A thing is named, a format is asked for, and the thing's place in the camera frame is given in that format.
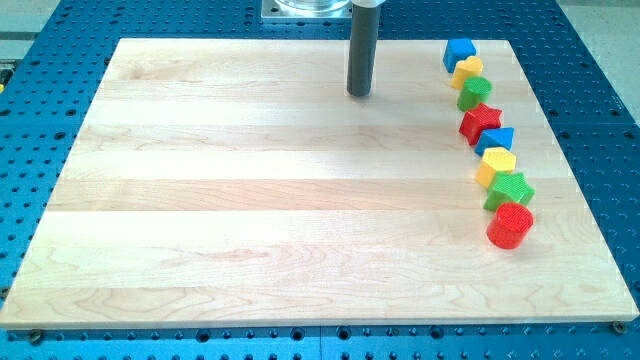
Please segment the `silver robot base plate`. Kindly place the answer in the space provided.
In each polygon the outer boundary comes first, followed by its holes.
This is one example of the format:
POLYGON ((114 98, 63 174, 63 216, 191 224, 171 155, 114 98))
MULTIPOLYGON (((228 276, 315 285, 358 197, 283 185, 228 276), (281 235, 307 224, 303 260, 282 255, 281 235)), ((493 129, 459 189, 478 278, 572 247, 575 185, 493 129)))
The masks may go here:
POLYGON ((262 0, 266 19, 350 18, 350 0, 262 0))

